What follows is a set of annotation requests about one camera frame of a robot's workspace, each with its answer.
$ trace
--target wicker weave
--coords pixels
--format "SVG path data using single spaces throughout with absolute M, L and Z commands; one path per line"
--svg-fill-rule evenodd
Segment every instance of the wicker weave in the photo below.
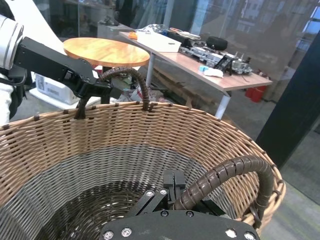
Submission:
M 181 169 L 189 186 L 203 173 L 244 155 L 272 165 L 274 192 L 260 230 L 286 186 L 268 155 L 235 127 L 201 110 L 168 103 L 125 102 L 45 113 L 12 122 L 0 133 L 1 239 L 97 239 L 147 189 L 162 186 L 165 169 Z M 210 198 L 231 217 L 257 197 L 256 173 L 236 176 Z

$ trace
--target basket handle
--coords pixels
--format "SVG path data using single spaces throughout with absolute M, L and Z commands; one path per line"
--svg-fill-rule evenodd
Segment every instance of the basket handle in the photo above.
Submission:
M 261 226 L 261 219 L 273 193 L 274 175 L 271 166 L 258 156 L 235 157 L 209 170 L 193 183 L 174 203 L 174 210 L 191 210 L 215 188 L 237 175 L 256 172 L 259 178 L 257 198 L 250 206 L 255 218 L 253 227 Z
M 148 88 L 147 88 L 146 82 L 144 80 L 144 77 L 141 75 L 140 72 L 138 72 L 134 68 L 123 67 L 123 66 L 111 68 L 108 71 L 105 71 L 100 76 L 99 81 L 106 82 L 110 78 L 112 78 L 118 74 L 130 74 L 131 76 L 133 76 L 137 79 L 137 81 L 141 87 L 141 93 L 142 93 L 142 102 L 143 102 L 142 110 L 147 111 L 148 106 L 149 106 L 149 102 L 150 102 L 149 95 L 148 95 Z M 76 106 L 78 111 L 75 114 L 75 117 L 74 117 L 75 119 L 85 119 L 86 118 L 85 109 L 86 109 L 86 104 L 89 101 L 89 99 L 90 99 L 90 97 L 84 97 L 84 98 L 80 99 L 78 105 Z

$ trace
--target stool leg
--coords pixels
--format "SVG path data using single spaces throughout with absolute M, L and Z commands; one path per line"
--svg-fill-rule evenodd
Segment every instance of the stool leg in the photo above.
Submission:
M 150 52 L 148 72 L 146 74 L 146 81 L 145 81 L 145 84 L 147 87 L 151 85 L 152 73 L 154 70 L 154 62 L 155 62 L 155 55 L 152 52 Z

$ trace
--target black metal plate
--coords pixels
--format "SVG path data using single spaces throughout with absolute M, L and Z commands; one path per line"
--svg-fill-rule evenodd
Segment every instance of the black metal plate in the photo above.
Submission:
M 161 211 L 156 211 L 111 221 L 103 226 L 99 239 L 104 240 L 104 234 L 111 231 L 112 240 L 246 240 L 247 232 L 259 240 L 257 232 L 246 223 L 195 211 L 190 217 L 187 212 L 168 210 L 168 216 L 161 216 Z M 130 236 L 121 235 L 124 228 L 132 230 Z M 228 229 L 237 236 L 227 236 Z

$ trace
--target wire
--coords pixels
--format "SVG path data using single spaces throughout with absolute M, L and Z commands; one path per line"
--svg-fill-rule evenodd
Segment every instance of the wire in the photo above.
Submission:
M 244 75 L 243 74 L 241 74 L 241 76 L 242 76 L 242 78 L 247 82 L 247 83 L 249 83 L 250 81 L 248 81 L 245 77 L 244 77 Z

